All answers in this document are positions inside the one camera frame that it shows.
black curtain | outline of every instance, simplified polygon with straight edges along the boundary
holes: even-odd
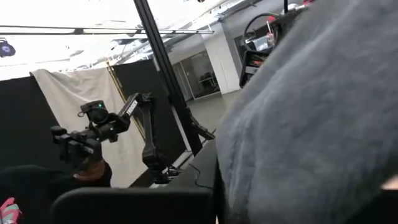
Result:
[[[0,82],[0,169],[33,164],[70,171],[50,128],[58,125],[34,77]]]
[[[158,146],[169,163],[173,163],[186,150],[181,132],[172,112],[165,84],[153,61],[143,60],[114,66],[114,71],[121,83],[124,97],[134,93],[152,93],[156,98],[155,128]],[[152,176],[147,170],[132,186],[148,187]]]

gray floor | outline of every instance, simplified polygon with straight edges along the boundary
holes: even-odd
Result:
[[[189,101],[193,116],[210,132],[217,128],[224,112],[233,103],[240,91],[221,95],[217,93],[197,100]]]

spotlight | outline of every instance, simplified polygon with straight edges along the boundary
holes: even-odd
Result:
[[[5,38],[0,39],[0,57],[10,57],[15,55],[15,48],[8,44]]]

white pillar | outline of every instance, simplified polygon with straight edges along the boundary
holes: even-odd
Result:
[[[223,26],[221,23],[211,27],[214,34],[202,34],[207,54],[220,86],[221,94],[239,90],[239,74],[236,71]]]

person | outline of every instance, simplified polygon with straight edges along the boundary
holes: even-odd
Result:
[[[217,128],[225,223],[398,223],[397,9],[300,15]]]
[[[75,175],[39,166],[6,168],[0,171],[0,223],[50,223],[50,208],[59,196],[80,187],[110,187],[111,177],[104,160],[89,161]]]

